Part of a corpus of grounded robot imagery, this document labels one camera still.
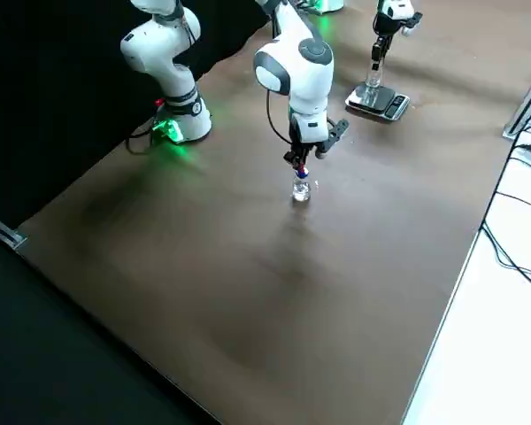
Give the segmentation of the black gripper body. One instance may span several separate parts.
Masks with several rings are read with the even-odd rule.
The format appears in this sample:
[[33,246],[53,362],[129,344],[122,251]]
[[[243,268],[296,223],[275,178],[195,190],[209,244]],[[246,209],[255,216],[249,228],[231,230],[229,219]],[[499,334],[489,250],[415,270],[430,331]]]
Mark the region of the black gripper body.
[[402,20],[392,19],[385,14],[375,17],[375,33],[381,37],[393,36],[402,27]]
[[291,150],[298,157],[306,157],[315,149],[315,156],[320,157],[321,151],[318,144],[321,142],[321,115],[305,115],[294,112],[289,122],[289,137]]

